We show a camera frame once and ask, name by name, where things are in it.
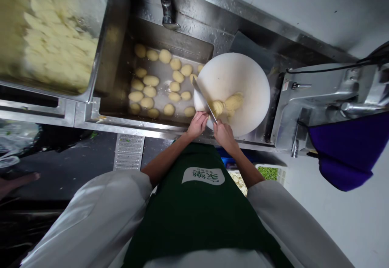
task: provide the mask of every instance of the round cutting board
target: round cutting board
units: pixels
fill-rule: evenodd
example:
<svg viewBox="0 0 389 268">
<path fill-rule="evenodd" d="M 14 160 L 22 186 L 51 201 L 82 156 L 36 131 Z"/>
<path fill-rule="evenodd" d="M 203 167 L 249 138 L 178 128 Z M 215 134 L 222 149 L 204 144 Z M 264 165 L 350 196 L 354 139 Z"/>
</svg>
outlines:
<svg viewBox="0 0 389 268">
<path fill-rule="evenodd" d="M 229 123 L 234 136 L 254 130 L 265 118 L 270 103 L 270 87 L 262 68 L 251 58 L 240 53 L 224 53 L 210 60 L 201 70 L 197 83 L 207 101 L 225 102 L 231 95 L 243 93 L 244 102 L 227 121 L 224 110 L 219 119 Z M 196 111 L 205 109 L 199 94 L 194 91 Z M 207 126 L 213 130 L 209 119 Z"/>
</svg>

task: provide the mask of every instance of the white chef jacket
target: white chef jacket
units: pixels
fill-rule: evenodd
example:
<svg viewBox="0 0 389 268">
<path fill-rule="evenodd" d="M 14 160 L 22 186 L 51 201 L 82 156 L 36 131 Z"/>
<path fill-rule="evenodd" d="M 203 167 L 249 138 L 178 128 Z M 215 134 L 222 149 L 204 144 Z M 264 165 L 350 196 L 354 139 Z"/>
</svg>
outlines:
<svg viewBox="0 0 389 268">
<path fill-rule="evenodd" d="M 81 187 L 22 261 L 22 268 L 119 268 L 152 192 L 141 172 L 113 171 Z M 247 199 L 295 267 L 353 267 L 319 223 L 276 181 L 248 189 Z M 148 261 L 144 267 L 274 267 L 260 251 L 217 249 Z"/>
</svg>

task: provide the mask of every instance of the knife blade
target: knife blade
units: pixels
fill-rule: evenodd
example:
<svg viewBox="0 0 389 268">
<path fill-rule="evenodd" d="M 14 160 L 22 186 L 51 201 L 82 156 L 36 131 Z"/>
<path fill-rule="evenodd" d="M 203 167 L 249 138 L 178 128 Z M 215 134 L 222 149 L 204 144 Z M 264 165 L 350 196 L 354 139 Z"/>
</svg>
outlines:
<svg viewBox="0 0 389 268">
<path fill-rule="evenodd" d="M 197 84 L 196 79 L 193 79 L 193 87 L 199 93 L 200 99 L 201 99 L 201 101 L 202 101 L 202 103 L 203 103 L 203 105 L 205 107 L 205 111 L 210 115 L 212 122 L 218 124 L 218 121 L 216 120 L 216 118 L 215 118 L 215 116 L 214 116 L 214 114 L 212 112 L 212 109 L 211 109 L 211 107 L 208 104 L 207 99 L 204 97 L 204 95 L 203 95 L 199 85 Z"/>
</svg>

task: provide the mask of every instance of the forearm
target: forearm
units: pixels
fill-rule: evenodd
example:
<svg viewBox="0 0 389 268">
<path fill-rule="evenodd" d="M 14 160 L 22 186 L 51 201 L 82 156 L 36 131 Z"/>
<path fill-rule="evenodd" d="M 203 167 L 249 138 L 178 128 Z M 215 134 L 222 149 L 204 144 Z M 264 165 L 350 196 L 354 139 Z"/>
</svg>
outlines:
<svg viewBox="0 0 389 268">
<path fill-rule="evenodd" d="M 238 166 L 239 172 L 242 175 L 247 188 L 250 188 L 259 182 L 265 181 L 265 178 L 243 154 L 241 149 L 237 149 L 230 155 L 235 159 L 236 165 Z"/>
<path fill-rule="evenodd" d="M 170 170 L 174 161 L 181 152 L 192 142 L 192 138 L 185 132 L 179 139 L 171 144 L 166 150 L 161 152 L 153 159 L 141 172 L 150 177 L 150 182 L 153 187 L 157 186 L 165 174 Z"/>
</svg>

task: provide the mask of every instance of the sleeve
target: sleeve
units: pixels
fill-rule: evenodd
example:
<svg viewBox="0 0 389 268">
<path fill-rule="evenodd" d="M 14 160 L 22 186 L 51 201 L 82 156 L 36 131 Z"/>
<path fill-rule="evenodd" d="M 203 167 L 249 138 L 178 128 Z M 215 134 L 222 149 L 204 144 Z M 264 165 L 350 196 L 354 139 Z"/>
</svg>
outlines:
<svg viewBox="0 0 389 268">
<path fill-rule="evenodd" d="M 92 179 L 76 192 L 22 267 L 107 267 L 142 221 L 151 192 L 149 177 L 139 171 Z"/>
<path fill-rule="evenodd" d="M 303 267 L 353 267 L 313 216 L 277 181 L 250 187 L 247 199 L 281 249 L 287 249 Z"/>
</svg>

